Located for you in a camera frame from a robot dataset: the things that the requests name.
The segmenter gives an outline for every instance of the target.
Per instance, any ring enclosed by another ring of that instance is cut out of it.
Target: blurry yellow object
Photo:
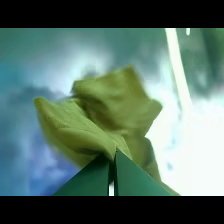
[[[74,82],[75,98],[35,106],[47,141],[80,167],[100,153],[113,161],[116,150],[160,181],[151,144],[144,138],[162,106],[144,92],[129,66],[102,77]]]

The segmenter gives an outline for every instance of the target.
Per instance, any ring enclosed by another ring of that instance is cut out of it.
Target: bright white light
[[[186,28],[186,34],[189,36],[191,32],[191,28]]]

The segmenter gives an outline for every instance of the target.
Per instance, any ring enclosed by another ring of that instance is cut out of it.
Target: yellow fabric
[[[75,81],[72,91],[75,98],[60,102],[34,100],[48,142],[80,167],[99,153],[113,161],[119,149],[160,181],[155,158],[146,163],[150,150],[144,136],[162,106],[146,95],[135,70],[128,66]]]

